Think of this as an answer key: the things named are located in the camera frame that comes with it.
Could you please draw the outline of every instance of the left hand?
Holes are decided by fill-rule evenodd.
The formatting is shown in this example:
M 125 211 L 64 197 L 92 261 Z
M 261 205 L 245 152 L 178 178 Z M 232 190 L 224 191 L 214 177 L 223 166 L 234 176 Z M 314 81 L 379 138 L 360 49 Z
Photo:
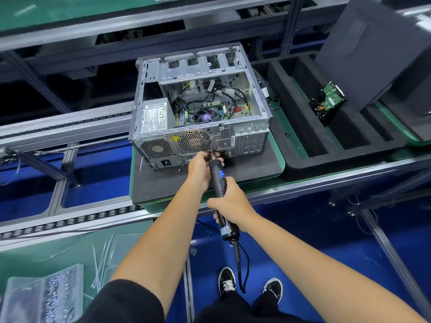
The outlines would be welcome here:
M 220 153 L 215 153 L 215 156 L 222 162 L 222 166 L 224 166 L 223 159 L 219 157 Z M 211 173 L 209 172 L 210 161 L 210 152 L 199 152 L 189 163 L 189 173 L 187 180 L 197 185 L 202 191 L 202 194 L 207 191 L 209 182 L 211 180 Z

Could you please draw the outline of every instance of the open computer tower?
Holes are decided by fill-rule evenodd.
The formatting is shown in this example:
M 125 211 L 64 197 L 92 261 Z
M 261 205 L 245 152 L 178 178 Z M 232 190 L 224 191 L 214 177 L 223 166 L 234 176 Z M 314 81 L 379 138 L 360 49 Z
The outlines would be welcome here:
M 241 45 L 137 60 L 129 140 L 152 169 L 262 152 L 271 111 Z

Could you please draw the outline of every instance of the black sleeve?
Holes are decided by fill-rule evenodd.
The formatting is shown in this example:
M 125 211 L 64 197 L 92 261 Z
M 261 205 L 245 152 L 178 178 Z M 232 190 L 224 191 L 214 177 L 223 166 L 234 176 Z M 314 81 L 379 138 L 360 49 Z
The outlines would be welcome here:
M 78 323 L 164 323 L 160 300 L 129 280 L 114 280 L 102 288 Z

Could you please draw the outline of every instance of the black sneaker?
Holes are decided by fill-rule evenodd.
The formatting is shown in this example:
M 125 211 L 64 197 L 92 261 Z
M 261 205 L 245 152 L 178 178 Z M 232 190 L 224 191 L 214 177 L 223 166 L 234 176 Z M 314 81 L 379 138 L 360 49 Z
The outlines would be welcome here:
M 235 274 L 230 267 L 224 267 L 218 275 L 218 289 L 220 295 L 225 292 L 235 290 L 237 288 L 237 283 L 235 279 Z
M 281 281 L 277 278 L 270 279 L 263 287 L 263 292 L 268 290 L 274 293 L 277 298 L 277 303 L 280 303 L 280 300 L 283 297 L 283 285 Z

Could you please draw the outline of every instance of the white shoe sole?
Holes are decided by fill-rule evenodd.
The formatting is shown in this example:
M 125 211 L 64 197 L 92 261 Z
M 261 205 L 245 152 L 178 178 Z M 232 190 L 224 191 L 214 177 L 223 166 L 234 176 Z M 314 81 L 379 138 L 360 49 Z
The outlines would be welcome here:
M 277 281 L 280 285 L 281 285 L 281 293 L 280 293 L 280 299 L 278 299 L 278 304 L 280 303 L 280 300 L 283 298 L 283 283 L 279 280 L 279 279 L 277 279 L 277 278 L 272 278 L 272 279 L 270 279 L 270 280 L 268 280 L 268 282 L 267 283 L 265 283 L 265 285 L 264 285 L 264 287 L 263 287 L 263 292 L 265 292 L 266 291 L 266 288 L 267 288 L 267 286 L 268 286 L 268 284 L 270 284 L 271 282 L 274 282 L 274 281 Z
M 220 292 L 220 295 L 222 294 L 222 291 L 220 290 L 220 279 L 222 277 L 222 273 L 225 269 L 228 269 L 231 273 L 232 276 L 234 277 L 234 282 L 235 282 L 235 289 L 237 288 L 237 279 L 235 278 L 235 273 L 233 272 L 233 270 L 229 267 L 229 266 L 225 266 L 224 268 L 222 268 L 220 270 L 220 273 L 218 274 L 218 292 Z

